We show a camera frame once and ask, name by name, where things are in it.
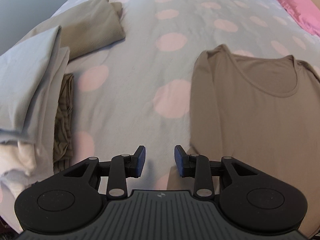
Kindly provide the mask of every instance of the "white fabric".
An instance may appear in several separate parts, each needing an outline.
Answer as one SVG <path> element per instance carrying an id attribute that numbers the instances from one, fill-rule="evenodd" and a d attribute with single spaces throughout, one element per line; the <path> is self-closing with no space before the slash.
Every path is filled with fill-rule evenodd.
<path id="1" fill-rule="evenodd" d="M 10 141 L 9 144 L 0 144 L 0 181 L 10 189 L 15 198 L 28 185 L 53 175 L 54 119 L 61 82 L 70 53 L 68 47 L 59 48 L 60 32 L 58 27 L 55 29 L 57 39 L 54 39 L 55 44 L 51 48 L 54 58 L 50 59 L 46 70 L 47 85 L 42 88 L 44 93 L 40 107 L 36 113 L 31 113 L 32 116 L 37 116 L 38 121 L 35 129 L 37 133 L 32 134 L 35 137 L 35 142 L 17 140 Z"/>

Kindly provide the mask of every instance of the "light gray fabric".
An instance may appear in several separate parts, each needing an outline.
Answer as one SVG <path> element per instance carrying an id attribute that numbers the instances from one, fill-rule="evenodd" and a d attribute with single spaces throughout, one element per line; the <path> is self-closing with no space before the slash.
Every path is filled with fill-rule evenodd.
<path id="1" fill-rule="evenodd" d="M 69 47 L 70 60 L 74 59 L 125 37 L 117 15 L 120 5 L 89 0 L 40 23 L 19 42 L 60 25 L 61 47 Z"/>
<path id="2" fill-rule="evenodd" d="M 34 130 L 51 69 L 60 47 L 60 28 L 53 28 L 0 56 L 0 135 Z"/>
<path id="3" fill-rule="evenodd" d="M 39 131 L 39 127 L 42 126 L 44 112 L 45 109 L 41 109 L 45 107 L 43 102 L 47 101 L 48 91 L 50 82 L 53 78 L 54 73 L 57 71 L 57 68 L 60 65 L 56 64 L 57 56 L 60 49 L 60 40 L 61 40 L 61 29 L 59 26 L 52 28 L 46 32 L 40 33 L 39 36 L 32 37 L 32 39 L 26 40 L 25 43 L 20 43 L 12 48 L 10 52 L 10 57 L 17 57 L 15 53 L 15 47 L 17 47 L 18 51 L 27 51 L 22 57 L 19 57 L 21 60 L 19 64 L 15 65 L 16 75 L 19 76 L 19 79 L 11 79 L 10 85 L 16 87 L 15 98 L 14 100 L 9 100 L 8 105 L 16 103 L 17 105 L 21 104 L 24 97 L 31 97 L 31 101 L 28 102 L 24 106 L 27 109 L 26 117 L 24 120 L 23 128 L 21 132 L 17 131 L 8 131 L 8 130 L 0 130 L 0 142 L 7 141 L 23 141 L 28 143 L 35 143 Z M 37 57 L 42 57 L 41 55 L 50 55 L 49 59 L 43 60 L 42 58 L 38 59 Z M 32 80 L 24 79 L 23 76 L 18 74 L 19 72 L 27 73 L 29 69 L 41 69 L 44 68 L 44 74 L 42 74 L 42 79 L 40 83 L 35 84 Z M 19 84 L 24 82 L 25 87 L 20 87 Z"/>

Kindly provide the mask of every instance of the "metal pivot screw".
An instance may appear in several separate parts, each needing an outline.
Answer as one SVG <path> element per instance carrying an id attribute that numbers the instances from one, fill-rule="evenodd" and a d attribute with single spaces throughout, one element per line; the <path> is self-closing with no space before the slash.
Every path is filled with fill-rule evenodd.
<path id="1" fill-rule="evenodd" d="M 209 197 L 212 195 L 212 191 L 207 188 L 201 188 L 201 189 L 197 190 L 196 193 L 200 197 Z"/>
<path id="2" fill-rule="evenodd" d="M 113 197 L 120 197 L 124 194 L 124 190 L 120 188 L 113 188 L 109 190 L 109 195 Z"/>

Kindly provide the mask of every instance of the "pink fabric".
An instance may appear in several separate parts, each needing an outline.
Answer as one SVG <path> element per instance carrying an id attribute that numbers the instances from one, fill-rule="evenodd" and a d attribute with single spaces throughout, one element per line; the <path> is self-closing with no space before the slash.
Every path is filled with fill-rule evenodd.
<path id="1" fill-rule="evenodd" d="M 278 0 L 300 27 L 320 37 L 320 10 L 311 0 Z"/>

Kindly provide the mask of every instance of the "bedsheet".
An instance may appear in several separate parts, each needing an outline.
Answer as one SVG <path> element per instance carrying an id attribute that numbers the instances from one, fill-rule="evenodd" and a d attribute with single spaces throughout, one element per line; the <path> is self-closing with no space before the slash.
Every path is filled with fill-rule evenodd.
<path id="1" fill-rule="evenodd" d="M 54 15 L 86 0 L 68 0 Z M 131 189 L 166 189 L 177 144 L 188 149 L 194 63 L 205 49 L 280 58 L 293 54 L 318 70 L 320 39 L 302 30 L 276 0 L 110 0 L 123 3 L 126 38 L 71 61 L 75 76 L 73 143 L 76 163 L 89 156 L 147 148 Z M 99 191 L 106 189 L 102 180 Z M 13 201 L 0 195 L 0 215 L 19 230 Z"/>

